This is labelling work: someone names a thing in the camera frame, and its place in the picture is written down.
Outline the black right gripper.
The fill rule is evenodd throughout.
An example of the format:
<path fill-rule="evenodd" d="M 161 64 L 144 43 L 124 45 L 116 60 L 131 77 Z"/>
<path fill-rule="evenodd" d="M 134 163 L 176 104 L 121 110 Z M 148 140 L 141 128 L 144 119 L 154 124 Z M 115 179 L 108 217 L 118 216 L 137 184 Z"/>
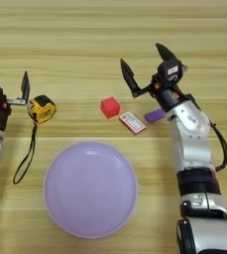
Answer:
<path fill-rule="evenodd" d="M 156 43 L 156 47 L 164 61 L 175 58 L 175 55 L 164 45 Z M 182 93 L 175 82 L 162 83 L 156 74 L 152 76 L 151 82 L 146 87 L 140 88 L 131 68 L 123 59 L 120 59 L 120 65 L 123 77 L 133 97 L 149 93 L 158 102 L 163 111 L 170 111 L 185 101 L 191 100 L 191 96 Z"/>

